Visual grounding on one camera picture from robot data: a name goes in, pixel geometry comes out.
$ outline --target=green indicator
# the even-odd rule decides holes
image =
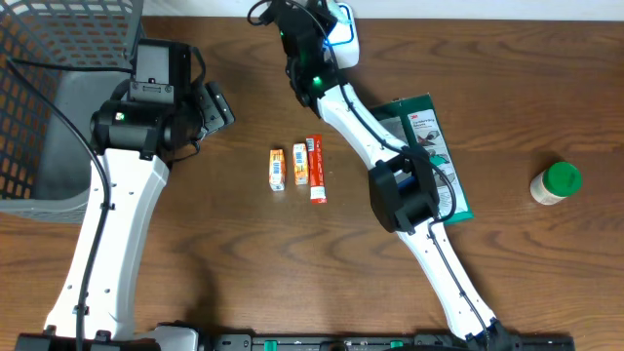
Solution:
[[[277,341],[264,341],[264,351],[277,351]]]

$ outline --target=orange box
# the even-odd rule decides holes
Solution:
[[[292,146],[292,164],[294,166],[294,183],[304,185],[308,183],[308,151],[305,144]]]
[[[271,150],[269,158],[269,185],[273,191],[284,190],[286,182],[286,159],[284,150]]]
[[[321,150],[321,136],[313,135],[305,139],[308,145],[308,160],[310,164],[310,201],[313,204],[326,204],[325,179],[323,178],[323,154]]]

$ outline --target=basket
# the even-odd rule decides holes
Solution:
[[[15,79],[6,56],[130,67],[142,0],[0,0],[0,212],[81,222],[91,161],[79,141]],[[26,78],[91,139],[91,116],[127,73],[25,67]]]

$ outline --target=small bottle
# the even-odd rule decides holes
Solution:
[[[583,177],[569,162],[558,162],[530,183],[530,194],[542,205],[555,205],[574,195],[583,185]]]

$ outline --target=red box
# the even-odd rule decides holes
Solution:
[[[313,135],[305,139],[310,163],[310,201],[313,204],[326,204],[325,179],[323,177],[323,155],[321,136]]]

